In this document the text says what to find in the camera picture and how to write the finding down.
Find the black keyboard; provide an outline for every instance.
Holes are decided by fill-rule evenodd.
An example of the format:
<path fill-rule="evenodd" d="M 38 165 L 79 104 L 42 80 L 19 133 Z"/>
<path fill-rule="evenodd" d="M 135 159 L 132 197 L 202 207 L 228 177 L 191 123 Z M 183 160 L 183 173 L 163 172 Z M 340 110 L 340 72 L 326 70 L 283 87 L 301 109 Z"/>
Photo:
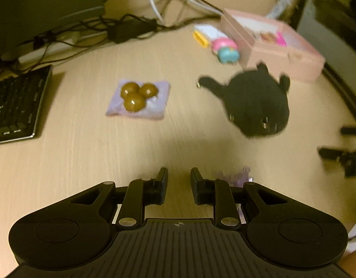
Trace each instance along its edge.
<path fill-rule="evenodd" d="M 0 143 L 32 138 L 52 66 L 0 81 Z"/>

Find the brown ball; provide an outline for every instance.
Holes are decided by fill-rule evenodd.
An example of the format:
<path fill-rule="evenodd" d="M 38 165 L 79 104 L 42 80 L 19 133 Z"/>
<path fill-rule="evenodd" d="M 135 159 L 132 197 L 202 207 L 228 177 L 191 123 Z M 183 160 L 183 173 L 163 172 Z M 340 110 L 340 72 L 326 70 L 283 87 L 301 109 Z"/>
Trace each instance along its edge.
<path fill-rule="evenodd" d="M 120 96 L 122 99 L 125 99 L 130 93 L 138 93 L 139 85 L 135 82 L 127 82 L 120 91 Z"/>
<path fill-rule="evenodd" d="M 154 84 L 150 83 L 145 83 L 139 89 L 139 93 L 146 99 L 156 96 L 158 92 L 159 89 Z"/>
<path fill-rule="evenodd" d="M 130 93 L 124 99 L 124 106 L 129 112 L 138 112 L 146 106 L 146 100 L 138 93 Z"/>

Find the black cat plush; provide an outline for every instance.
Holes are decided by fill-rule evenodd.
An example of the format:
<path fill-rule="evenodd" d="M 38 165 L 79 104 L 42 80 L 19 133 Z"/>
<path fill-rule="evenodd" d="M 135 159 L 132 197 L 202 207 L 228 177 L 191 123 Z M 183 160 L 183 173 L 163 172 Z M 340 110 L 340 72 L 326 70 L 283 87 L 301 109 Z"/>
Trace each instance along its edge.
<path fill-rule="evenodd" d="M 198 85 L 223 101 L 228 118 L 247 137 L 276 134 L 287 125 L 290 79 L 283 74 L 278 83 L 264 63 L 238 73 L 228 85 L 209 76 L 200 77 Z"/>

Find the power adapter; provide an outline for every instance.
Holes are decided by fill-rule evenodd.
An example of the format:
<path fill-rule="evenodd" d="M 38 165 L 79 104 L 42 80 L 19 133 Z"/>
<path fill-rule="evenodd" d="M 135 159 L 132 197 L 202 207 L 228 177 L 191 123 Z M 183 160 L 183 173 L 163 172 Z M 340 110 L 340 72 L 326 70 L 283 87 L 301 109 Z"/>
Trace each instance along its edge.
<path fill-rule="evenodd" d="M 116 44 L 124 43 L 132 38 L 137 38 L 148 32 L 156 31 L 156 19 L 131 19 L 121 22 L 115 26 L 107 28 L 107 35 L 110 41 Z"/>

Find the purple cloth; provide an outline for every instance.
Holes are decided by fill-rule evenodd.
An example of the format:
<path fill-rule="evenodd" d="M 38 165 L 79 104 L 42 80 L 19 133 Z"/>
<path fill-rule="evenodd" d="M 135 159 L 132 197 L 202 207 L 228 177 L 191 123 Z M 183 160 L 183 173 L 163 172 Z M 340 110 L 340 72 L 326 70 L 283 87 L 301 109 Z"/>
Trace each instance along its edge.
<path fill-rule="evenodd" d="M 136 118 L 145 119 L 163 119 L 165 113 L 165 107 L 167 99 L 169 98 L 170 84 L 167 81 L 157 81 L 153 84 L 159 89 L 157 96 L 147 99 L 146 107 L 138 112 L 128 112 L 124 107 L 124 100 L 120 97 L 120 91 L 124 84 L 131 82 L 132 80 L 122 79 L 120 80 L 116 91 L 108 106 L 106 115 L 121 115 Z M 143 82 L 136 82 L 141 87 Z"/>
<path fill-rule="evenodd" d="M 234 187 L 243 187 L 243 184 L 245 182 L 251 182 L 252 178 L 249 177 L 249 172 L 250 172 L 250 167 L 244 166 L 242 168 L 242 172 L 238 174 L 232 174 L 232 175 L 223 175 L 222 172 L 218 173 L 217 177 L 218 179 L 225 180 L 229 183 L 229 185 L 234 186 Z"/>

